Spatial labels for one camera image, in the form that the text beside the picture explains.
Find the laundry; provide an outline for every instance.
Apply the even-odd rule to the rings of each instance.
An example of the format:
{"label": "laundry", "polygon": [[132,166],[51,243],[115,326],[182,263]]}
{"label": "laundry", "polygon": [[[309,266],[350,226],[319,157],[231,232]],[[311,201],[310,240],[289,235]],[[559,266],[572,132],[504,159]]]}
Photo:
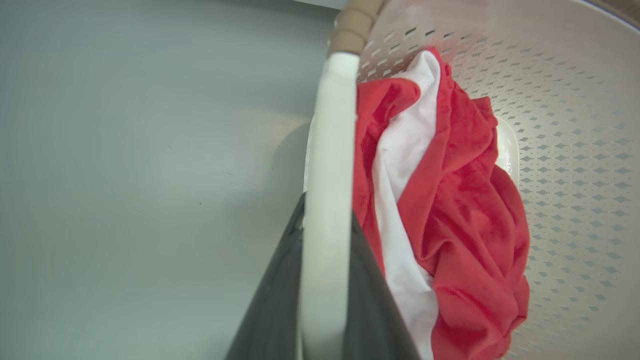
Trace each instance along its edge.
{"label": "laundry", "polygon": [[423,359],[496,359],[527,316],[529,232],[488,98],[435,51],[360,84],[353,206]]}

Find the gray metal surface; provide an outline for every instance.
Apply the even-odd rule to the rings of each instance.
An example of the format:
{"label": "gray metal surface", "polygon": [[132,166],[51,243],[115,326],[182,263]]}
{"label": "gray metal surface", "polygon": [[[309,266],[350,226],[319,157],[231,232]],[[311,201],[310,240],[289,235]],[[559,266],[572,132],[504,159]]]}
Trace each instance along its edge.
{"label": "gray metal surface", "polygon": [[0,359],[221,359],[302,191],[335,11],[0,2]]}

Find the white cloth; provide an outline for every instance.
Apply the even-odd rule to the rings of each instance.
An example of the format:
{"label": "white cloth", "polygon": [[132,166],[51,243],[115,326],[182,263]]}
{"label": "white cloth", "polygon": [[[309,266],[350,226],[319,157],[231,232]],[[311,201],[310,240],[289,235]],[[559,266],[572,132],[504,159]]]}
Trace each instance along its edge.
{"label": "white cloth", "polygon": [[433,359],[431,331],[438,317],[433,278],[415,260],[397,202],[435,136],[440,65],[430,51],[396,75],[420,88],[419,100],[391,120],[373,161],[374,205],[387,285],[422,360]]}

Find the red cloth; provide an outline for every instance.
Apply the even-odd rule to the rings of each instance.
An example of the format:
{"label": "red cloth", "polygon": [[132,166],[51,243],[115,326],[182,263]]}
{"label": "red cloth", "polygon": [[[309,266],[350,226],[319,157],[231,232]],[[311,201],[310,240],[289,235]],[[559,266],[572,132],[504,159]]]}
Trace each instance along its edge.
{"label": "red cloth", "polygon": [[420,97],[420,88],[406,79],[383,79],[358,85],[358,122],[353,170],[353,211],[382,272],[380,232],[373,203],[371,168],[378,140],[389,120]]}
{"label": "red cloth", "polygon": [[[398,208],[418,261],[434,278],[440,314],[435,360],[497,359],[527,317],[529,230],[520,194],[495,166],[497,120],[489,98],[471,100],[442,63],[436,135]],[[388,121],[417,100],[411,81],[358,87],[353,207],[383,267],[371,165]]]}

